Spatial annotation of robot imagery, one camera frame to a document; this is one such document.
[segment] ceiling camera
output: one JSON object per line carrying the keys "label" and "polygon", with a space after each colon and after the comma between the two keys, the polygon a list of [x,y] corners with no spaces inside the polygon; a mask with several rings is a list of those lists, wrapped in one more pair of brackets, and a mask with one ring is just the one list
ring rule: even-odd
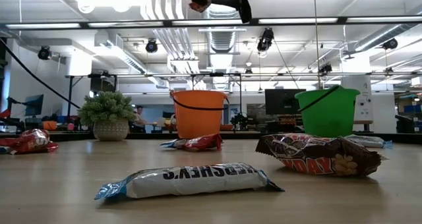
{"label": "ceiling camera", "polygon": [[38,52],[38,58],[41,60],[50,60],[53,57],[50,51],[50,46],[41,46]]}
{"label": "ceiling camera", "polygon": [[149,53],[155,53],[158,50],[158,46],[156,43],[156,39],[149,39],[148,43],[146,44],[145,50]]}
{"label": "ceiling camera", "polygon": [[274,39],[274,32],[272,31],[272,29],[265,28],[264,33],[259,38],[258,46],[256,47],[258,49],[258,52],[267,51],[270,48],[273,39]]}
{"label": "ceiling camera", "polygon": [[398,46],[398,42],[396,39],[392,38],[391,40],[388,40],[387,42],[383,43],[381,46],[383,49],[396,49]]}

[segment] hershey's candy bar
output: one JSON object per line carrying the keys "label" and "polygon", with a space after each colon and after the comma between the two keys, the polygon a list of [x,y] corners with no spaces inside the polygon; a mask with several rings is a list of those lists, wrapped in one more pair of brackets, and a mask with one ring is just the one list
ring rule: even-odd
{"label": "hershey's candy bar", "polygon": [[125,194],[130,198],[161,195],[190,195],[268,186],[284,191],[271,182],[263,171],[245,163],[147,169],[126,179],[105,184],[95,200]]}

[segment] green bucket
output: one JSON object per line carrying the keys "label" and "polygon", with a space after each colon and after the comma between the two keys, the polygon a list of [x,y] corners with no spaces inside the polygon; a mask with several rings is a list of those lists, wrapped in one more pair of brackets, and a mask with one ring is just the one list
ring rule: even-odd
{"label": "green bucket", "polygon": [[356,96],[360,93],[335,86],[328,90],[296,94],[305,132],[326,138],[350,135],[353,132]]}

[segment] bucket handle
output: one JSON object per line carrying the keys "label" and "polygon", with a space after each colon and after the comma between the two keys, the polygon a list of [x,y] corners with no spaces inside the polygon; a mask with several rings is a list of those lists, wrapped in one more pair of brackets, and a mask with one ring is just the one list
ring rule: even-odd
{"label": "bucket handle", "polygon": [[331,89],[329,89],[324,95],[320,96],[318,99],[312,101],[310,104],[308,104],[307,106],[305,106],[304,108],[298,110],[297,112],[303,112],[306,109],[309,109],[310,107],[312,107],[314,104],[318,103],[320,100],[324,99],[325,97],[327,97],[328,95],[330,95],[331,93],[335,92],[338,88],[340,88],[339,85],[335,85],[333,86]]}
{"label": "bucket handle", "polygon": [[230,107],[230,102],[229,99],[227,98],[227,96],[225,96],[225,100],[228,103],[227,107],[223,107],[223,108],[204,108],[204,107],[193,107],[193,106],[189,106],[189,105],[183,105],[182,103],[178,102],[175,98],[174,98],[174,91],[170,91],[170,98],[174,101],[174,103],[176,103],[177,105],[180,105],[181,107],[184,107],[186,109],[194,109],[194,110],[201,110],[201,111],[221,111],[221,110],[225,110],[228,109]]}

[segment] computer monitor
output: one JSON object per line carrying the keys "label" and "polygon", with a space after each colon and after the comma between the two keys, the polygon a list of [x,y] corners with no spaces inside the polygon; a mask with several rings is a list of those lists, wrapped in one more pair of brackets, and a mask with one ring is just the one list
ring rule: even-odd
{"label": "computer monitor", "polygon": [[25,99],[25,116],[41,115],[44,95],[28,96]]}
{"label": "computer monitor", "polygon": [[267,89],[265,90],[265,109],[267,115],[294,115],[300,109],[295,95],[306,90]]}

